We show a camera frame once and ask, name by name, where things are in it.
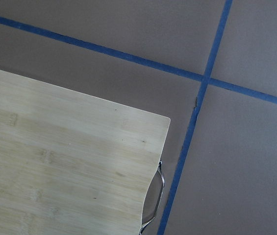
cutting board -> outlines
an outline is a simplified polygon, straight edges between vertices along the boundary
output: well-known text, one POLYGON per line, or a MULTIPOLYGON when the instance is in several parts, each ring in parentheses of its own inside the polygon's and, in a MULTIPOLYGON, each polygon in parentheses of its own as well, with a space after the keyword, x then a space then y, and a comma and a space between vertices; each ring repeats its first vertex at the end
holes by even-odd
POLYGON ((0 235, 138 235, 169 124, 0 70, 0 235))

light wood surface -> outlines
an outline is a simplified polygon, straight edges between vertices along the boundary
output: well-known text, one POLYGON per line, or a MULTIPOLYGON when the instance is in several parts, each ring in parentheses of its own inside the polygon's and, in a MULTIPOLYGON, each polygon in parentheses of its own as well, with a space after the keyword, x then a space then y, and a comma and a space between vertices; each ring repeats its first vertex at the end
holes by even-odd
POLYGON ((0 70, 0 235, 138 235, 169 123, 0 70))

blue line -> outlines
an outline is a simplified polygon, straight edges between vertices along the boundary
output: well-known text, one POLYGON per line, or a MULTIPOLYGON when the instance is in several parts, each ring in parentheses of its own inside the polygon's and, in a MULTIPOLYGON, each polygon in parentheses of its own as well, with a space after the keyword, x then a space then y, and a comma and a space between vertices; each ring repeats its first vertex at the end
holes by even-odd
POLYGON ((169 66, 169 65, 165 65, 159 62, 155 62, 152 60, 148 60, 139 56, 135 56, 135 55, 131 55, 128 53, 124 53, 121 52, 119 50, 114 50, 108 47, 103 47, 100 45, 96 45, 94 43, 90 43, 90 42, 85 42, 76 38, 72 38, 69 36, 65 36, 65 35, 61 35, 58 33, 54 33, 51 32, 49 30, 43 29, 43 28, 38 28, 38 27, 34 27, 25 23, 20 23, 17 21, 13 21, 13 20, 9 20, 3 17, 0 17, 0 24, 9 26, 9 27, 13 27, 13 28, 17 28, 17 29, 21 29, 23 31, 27 31, 30 33, 34 33, 34 34, 38 34, 41 36, 45 36, 48 38, 52 38, 61 42, 65 42, 68 44, 72 44, 78 47, 82 47, 82 48, 86 48, 89 50, 93 50, 99 53, 103 53, 106 55, 110 55, 113 57, 117 57, 123 60, 127 60, 127 61, 131 61, 134 62, 136 64, 140 64, 143 66, 147 66, 147 67, 151 67, 157 70, 161 70, 161 71, 165 71, 165 72, 169 72, 178 76, 183 76, 183 77, 187 77, 196 81, 201 81, 202 80, 202 75, 194 73, 194 72, 190 72, 190 71, 186 71, 186 70, 182 70, 173 66, 169 66))
POLYGON ((228 82, 220 81, 214 78, 210 79, 209 84, 277 104, 277 97, 274 95, 265 94, 246 87, 241 87, 228 82))
POLYGON ((217 53, 218 53, 219 45, 220 45, 222 35, 223 35, 223 32, 224 32, 224 28, 225 28, 225 25, 226 25, 226 22, 227 22, 227 17, 228 17, 229 12, 230 12, 231 4, 232 4, 232 0, 226 0, 223 11, 222 11, 222 14, 221 14, 221 18, 220 18, 220 21, 219 21, 219 25, 218 25, 218 28, 217 28, 216 35, 215 35, 215 39, 213 41, 212 48, 211 48, 209 58, 208 58, 208 61, 207 61, 207 65, 206 65, 206 69, 205 69, 205 73, 204 73, 204 78, 201 82, 201 87, 198 91, 196 107, 193 109, 193 113, 192 113, 192 116, 191 116, 191 119, 190 119, 190 122, 189 122, 189 125, 188 125, 188 128, 187 128, 187 132, 186 132, 186 136, 185 136, 185 139, 184 139, 183 147, 182 147, 179 159, 178 159, 178 163, 177 163, 176 170, 175 170, 175 173, 174 173, 173 181, 172 181, 172 184, 171 184, 171 187, 170 187, 169 199, 168 199, 167 205, 164 209, 164 212, 162 214, 162 218, 161 218, 161 221, 160 221, 160 225, 159 225, 159 228, 158 228, 157 235, 163 235, 164 234, 164 231, 165 231, 167 223, 168 223, 169 215, 170 215, 171 208, 172 208, 172 205, 173 205, 173 201, 174 201, 174 198, 175 198, 175 195, 176 195, 176 190, 177 190, 177 187, 178 187, 178 184, 179 184, 179 181, 180 181, 180 178, 181 178, 181 174, 182 174, 182 171, 183 171, 183 167, 184 167, 184 164, 185 164, 185 161, 186 161, 188 149, 189 149, 189 146, 191 144, 192 137, 193 137, 193 134, 194 134, 197 117, 198 117, 198 114, 201 110, 201 105, 202 105, 202 102, 203 102, 203 99, 204 99, 204 96, 205 96, 205 93, 206 93, 206 90, 207 90, 207 86, 208 86, 208 83, 209 83, 209 80, 210 80, 212 68, 213 68, 217 53))

wood grain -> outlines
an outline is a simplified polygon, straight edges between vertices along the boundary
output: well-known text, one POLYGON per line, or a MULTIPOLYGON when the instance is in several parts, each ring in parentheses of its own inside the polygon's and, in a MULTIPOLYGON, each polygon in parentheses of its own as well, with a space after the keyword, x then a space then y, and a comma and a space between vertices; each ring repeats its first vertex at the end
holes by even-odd
POLYGON ((169 123, 0 70, 0 235, 138 235, 169 123))

silver handle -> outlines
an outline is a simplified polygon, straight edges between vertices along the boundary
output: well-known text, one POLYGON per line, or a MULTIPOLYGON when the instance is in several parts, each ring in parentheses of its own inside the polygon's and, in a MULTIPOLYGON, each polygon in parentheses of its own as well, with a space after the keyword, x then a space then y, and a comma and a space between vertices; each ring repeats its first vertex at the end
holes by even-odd
POLYGON ((162 193, 163 193, 164 183, 165 183, 164 182, 164 177, 163 177, 163 174, 162 174, 162 170, 161 170, 161 166, 162 166, 162 161, 160 160, 159 165, 158 165, 158 169, 157 169, 157 173, 161 177, 162 184, 161 184, 161 190, 160 190, 160 193, 159 193, 158 201, 157 201, 156 207, 154 209, 153 216, 149 220, 147 220, 145 223, 143 223, 142 226, 140 227, 139 235, 142 235, 142 233, 145 230, 145 228, 147 227, 147 225, 149 225, 155 219, 155 217, 157 215, 157 212, 158 212, 158 208, 159 208, 162 193))

